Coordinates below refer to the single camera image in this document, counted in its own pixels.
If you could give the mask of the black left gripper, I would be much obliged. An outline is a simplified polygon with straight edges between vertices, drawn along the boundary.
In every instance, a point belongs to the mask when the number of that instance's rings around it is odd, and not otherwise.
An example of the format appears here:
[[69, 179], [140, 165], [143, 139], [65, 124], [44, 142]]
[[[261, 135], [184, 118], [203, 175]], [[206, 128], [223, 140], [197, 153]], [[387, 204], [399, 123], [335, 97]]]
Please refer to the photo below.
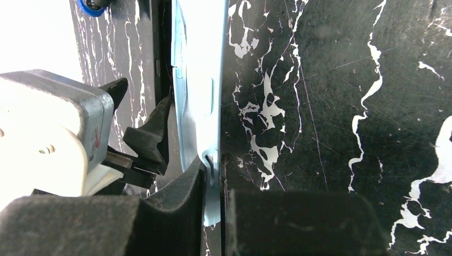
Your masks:
[[[128, 90], [128, 80], [122, 77], [100, 89], [111, 96], [116, 111]], [[123, 194], [150, 196], [156, 176], [166, 173], [169, 160], [163, 157], [158, 144], [164, 140], [172, 100], [173, 97], [169, 94], [159, 102], [142, 126], [126, 129], [123, 141], [138, 156], [122, 153], [108, 146], [102, 164], [123, 174], [118, 180], [125, 184]]]

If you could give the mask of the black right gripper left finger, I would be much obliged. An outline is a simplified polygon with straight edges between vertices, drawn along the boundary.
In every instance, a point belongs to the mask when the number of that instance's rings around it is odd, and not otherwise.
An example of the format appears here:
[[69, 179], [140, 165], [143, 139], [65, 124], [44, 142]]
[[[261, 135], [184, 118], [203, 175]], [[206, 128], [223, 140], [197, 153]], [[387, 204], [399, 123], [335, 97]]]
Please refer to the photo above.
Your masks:
[[32, 195], [1, 212], [1, 255], [200, 255], [200, 159], [150, 197]]

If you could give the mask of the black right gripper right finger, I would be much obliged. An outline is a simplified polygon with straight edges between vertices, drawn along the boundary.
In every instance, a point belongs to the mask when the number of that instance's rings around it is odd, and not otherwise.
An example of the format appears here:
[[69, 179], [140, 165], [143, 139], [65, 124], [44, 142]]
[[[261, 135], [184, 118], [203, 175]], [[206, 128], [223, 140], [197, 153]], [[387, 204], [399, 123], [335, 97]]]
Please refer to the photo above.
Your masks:
[[261, 191], [222, 161], [224, 255], [388, 255], [372, 206], [361, 196]]

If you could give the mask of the light blue phone case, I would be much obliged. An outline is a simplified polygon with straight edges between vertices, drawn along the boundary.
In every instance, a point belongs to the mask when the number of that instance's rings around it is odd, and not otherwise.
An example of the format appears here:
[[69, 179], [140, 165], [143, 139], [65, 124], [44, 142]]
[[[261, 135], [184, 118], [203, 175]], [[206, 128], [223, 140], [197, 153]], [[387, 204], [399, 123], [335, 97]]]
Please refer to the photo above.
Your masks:
[[220, 124], [228, 1], [172, 1], [171, 65], [182, 169], [205, 166], [204, 226], [221, 221]]

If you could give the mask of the black smartphone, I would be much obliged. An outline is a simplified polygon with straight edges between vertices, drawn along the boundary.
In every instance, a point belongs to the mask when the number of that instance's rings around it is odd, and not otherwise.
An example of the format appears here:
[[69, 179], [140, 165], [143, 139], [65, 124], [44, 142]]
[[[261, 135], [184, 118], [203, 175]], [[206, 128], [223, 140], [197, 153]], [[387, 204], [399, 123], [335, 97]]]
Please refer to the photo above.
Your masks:
[[170, 93], [172, 2], [151, 0], [155, 100], [159, 103]]

